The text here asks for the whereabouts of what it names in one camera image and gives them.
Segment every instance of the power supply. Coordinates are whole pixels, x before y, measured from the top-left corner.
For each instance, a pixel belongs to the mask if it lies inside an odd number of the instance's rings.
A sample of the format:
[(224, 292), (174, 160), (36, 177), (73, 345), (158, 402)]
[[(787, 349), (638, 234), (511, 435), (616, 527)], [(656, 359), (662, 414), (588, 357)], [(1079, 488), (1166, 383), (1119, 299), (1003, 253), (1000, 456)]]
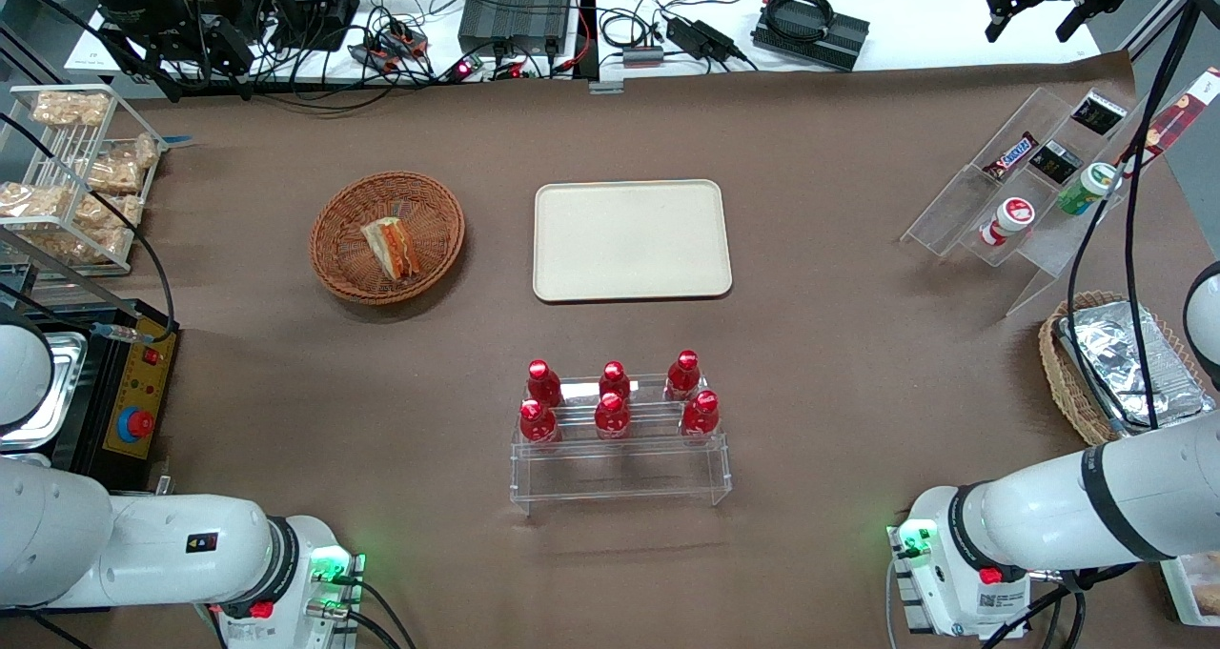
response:
[(828, 2), (814, 1), (820, 2), (766, 0), (758, 27), (750, 33), (754, 45), (793, 59), (811, 60), (833, 71), (850, 72), (869, 35), (867, 21), (831, 11), (827, 23)]
[(458, 41), (477, 55), (564, 54), (572, 0), (466, 0)]

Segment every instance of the brown tabletop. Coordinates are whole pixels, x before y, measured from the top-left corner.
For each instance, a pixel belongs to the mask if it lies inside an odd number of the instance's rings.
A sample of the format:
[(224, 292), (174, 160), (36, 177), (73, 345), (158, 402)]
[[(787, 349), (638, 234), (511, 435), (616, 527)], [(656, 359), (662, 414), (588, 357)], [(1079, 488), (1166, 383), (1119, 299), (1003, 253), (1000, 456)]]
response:
[[(421, 648), (881, 648), (884, 526), (900, 510), (928, 487), (1082, 448), (1035, 338), (1065, 288), (1005, 320), (1028, 266), (938, 262), (898, 237), (1035, 85), (1072, 101), (1094, 83), (1130, 91), (1126, 60), (632, 81), (621, 96), (531, 81), (336, 120), (227, 98), (144, 102), (160, 132), (195, 137), (168, 155), (145, 220), (185, 328), (163, 415), (170, 472), (179, 492), (331, 523), (368, 554), (370, 582)], [(337, 189), (387, 170), (449, 185), (466, 246), (434, 293), (348, 306), (311, 272), (310, 224)], [(670, 177), (723, 192), (727, 296), (534, 298), (539, 185)], [(1179, 327), (1210, 254), (1164, 163), (1143, 189), (1141, 298)], [(1120, 239), (1121, 223), (1103, 223), (1082, 289), (1122, 288)], [(144, 255), (112, 284), (161, 304)], [(656, 371), (683, 348), (723, 400), (736, 488), (719, 507), (567, 504), (526, 518), (509, 501), (531, 359), (571, 376), (609, 359)], [(1081, 647), (1214, 647), (1215, 632), (1169, 620), (1157, 578), (1144, 567), (1091, 593)], [(98, 649), (215, 643), (184, 606), (61, 621)], [(972, 645), (898, 632), (904, 648)], [(0, 644), (61, 645), (26, 620), (0, 622)]]

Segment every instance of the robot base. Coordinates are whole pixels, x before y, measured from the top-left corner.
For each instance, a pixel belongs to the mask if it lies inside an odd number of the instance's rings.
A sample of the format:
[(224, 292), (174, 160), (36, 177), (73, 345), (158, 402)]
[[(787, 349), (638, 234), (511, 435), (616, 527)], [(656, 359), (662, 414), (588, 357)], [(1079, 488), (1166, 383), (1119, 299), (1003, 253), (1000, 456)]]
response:
[[(899, 560), (897, 570), (902, 578), (909, 568), (914, 593), (932, 629), (937, 634), (986, 639), (1030, 603), (1030, 577), (1010, 583), (981, 583), (978, 571), (966, 564), (949, 534), (949, 501), (956, 492), (954, 487), (933, 487), (921, 494), (911, 506), (910, 517), (891, 529), (889, 537), (894, 554), (911, 545), (924, 549), (920, 556)], [(906, 600), (905, 593), (903, 597), (908, 605), (914, 601)], [(914, 626), (911, 631), (927, 632)], [(1009, 637), (1016, 639), (1024, 634), (1025, 628), (1017, 627)]]
[(218, 614), (224, 643), (229, 649), (354, 649), (353, 623), (309, 617), (305, 605), (311, 600), (326, 600), (356, 608), (359, 599), (353, 599), (351, 588), (314, 578), (315, 573), (326, 572), (362, 577), (364, 556), (353, 556), (339, 547), (331, 528), (312, 516), (287, 520), (300, 543), (296, 572), (288, 592), (266, 619), (232, 619)]

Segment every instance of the green can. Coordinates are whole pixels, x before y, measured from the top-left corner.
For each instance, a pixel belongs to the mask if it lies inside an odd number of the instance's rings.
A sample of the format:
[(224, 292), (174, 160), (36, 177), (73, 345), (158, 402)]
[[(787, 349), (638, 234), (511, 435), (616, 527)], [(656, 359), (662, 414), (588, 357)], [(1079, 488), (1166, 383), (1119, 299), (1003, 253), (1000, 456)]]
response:
[(1059, 199), (1055, 204), (1064, 213), (1080, 216), (1088, 209), (1089, 203), (1105, 196), (1105, 193), (1110, 190), (1110, 183), (1114, 181), (1115, 174), (1114, 166), (1110, 166), (1110, 163), (1093, 163), (1086, 167), (1085, 172), (1081, 172), (1072, 185), (1059, 193)]

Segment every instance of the control panel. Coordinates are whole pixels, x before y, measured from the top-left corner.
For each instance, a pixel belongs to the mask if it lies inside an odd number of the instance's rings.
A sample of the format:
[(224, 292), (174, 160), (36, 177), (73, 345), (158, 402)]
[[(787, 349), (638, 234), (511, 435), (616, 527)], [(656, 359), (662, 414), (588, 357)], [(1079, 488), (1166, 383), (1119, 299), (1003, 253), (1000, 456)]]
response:
[[(154, 335), (161, 333), (161, 326), (149, 318), (140, 318), (135, 329)], [(110, 411), (104, 449), (148, 459), (177, 344), (178, 333), (171, 333), (165, 342), (133, 344), (127, 350), (127, 364)]]

